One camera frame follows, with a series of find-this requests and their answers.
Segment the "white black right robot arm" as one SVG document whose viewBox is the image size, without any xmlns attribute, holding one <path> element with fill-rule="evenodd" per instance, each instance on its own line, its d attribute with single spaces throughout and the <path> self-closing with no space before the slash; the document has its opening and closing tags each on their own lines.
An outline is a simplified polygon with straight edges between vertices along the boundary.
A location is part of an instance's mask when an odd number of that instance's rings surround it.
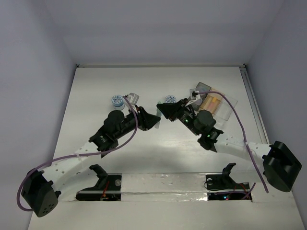
<svg viewBox="0 0 307 230">
<path fill-rule="evenodd" d="M 250 160 L 261 181 L 279 191 L 291 191 L 302 164 L 283 142 L 259 144 L 228 135 L 215 128 L 216 121 L 209 111 L 195 113 L 185 99 L 177 103 L 157 104 L 156 107 L 166 119 L 172 122 L 179 120 L 193 134 L 200 136 L 198 143 L 205 150 Z"/>
</svg>

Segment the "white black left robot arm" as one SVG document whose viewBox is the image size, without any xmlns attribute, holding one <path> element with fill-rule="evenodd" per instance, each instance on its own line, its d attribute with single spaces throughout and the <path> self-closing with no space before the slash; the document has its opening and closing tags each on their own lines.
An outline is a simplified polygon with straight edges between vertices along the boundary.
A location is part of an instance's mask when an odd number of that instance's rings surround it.
<svg viewBox="0 0 307 230">
<path fill-rule="evenodd" d="M 160 120 L 141 106 L 131 108 L 128 115 L 119 110 L 111 111 L 99 130 L 75 154 L 53 159 L 30 170 L 18 189 L 18 204 L 22 197 L 29 205 L 29 211 L 39 218 L 44 217 L 56 207 L 68 181 L 88 169 L 95 172 L 89 183 L 95 189 L 104 189 L 109 184 L 108 174 L 98 161 L 120 149 L 118 140 L 126 134 L 147 131 Z"/>
</svg>

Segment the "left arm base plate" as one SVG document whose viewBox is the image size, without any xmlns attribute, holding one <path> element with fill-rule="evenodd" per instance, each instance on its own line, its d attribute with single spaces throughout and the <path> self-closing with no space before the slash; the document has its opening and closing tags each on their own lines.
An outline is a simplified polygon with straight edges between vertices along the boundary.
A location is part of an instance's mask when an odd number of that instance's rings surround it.
<svg viewBox="0 0 307 230">
<path fill-rule="evenodd" d="M 76 193 L 78 201 L 120 201 L 122 174 L 108 174 L 100 165 L 89 167 L 95 172 L 97 182 L 91 187 L 84 188 Z"/>
</svg>

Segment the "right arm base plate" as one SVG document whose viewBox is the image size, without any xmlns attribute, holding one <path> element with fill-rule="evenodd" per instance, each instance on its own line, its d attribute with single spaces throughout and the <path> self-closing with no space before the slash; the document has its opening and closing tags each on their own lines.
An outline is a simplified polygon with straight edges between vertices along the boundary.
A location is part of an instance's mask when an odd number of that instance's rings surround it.
<svg viewBox="0 0 307 230">
<path fill-rule="evenodd" d="M 236 183 L 230 173 L 236 163 L 229 163 L 221 173 L 207 174 L 203 184 L 208 201 L 247 200 L 252 201 L 249 183 Z"/>
</svg>

